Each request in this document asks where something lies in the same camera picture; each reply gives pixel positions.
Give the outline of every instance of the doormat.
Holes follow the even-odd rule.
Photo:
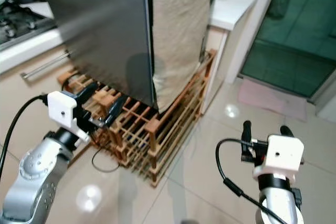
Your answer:
[[[243,80],[240,87],[238,101],[304,122],[307,120],[306,99],[271,89],[247,79]]]

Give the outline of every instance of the kitchen counter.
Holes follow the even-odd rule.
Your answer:
[[[253,6],[256,0],[215,0],[209,24],[225,30],[233,30],[244,13]],[[49,4],[31,3],[22,5],[30,7],[34,12],[53,18]],[[63,41],[57,28],[12,46],[1,52],[0,74],[43,52],[54,48]]]

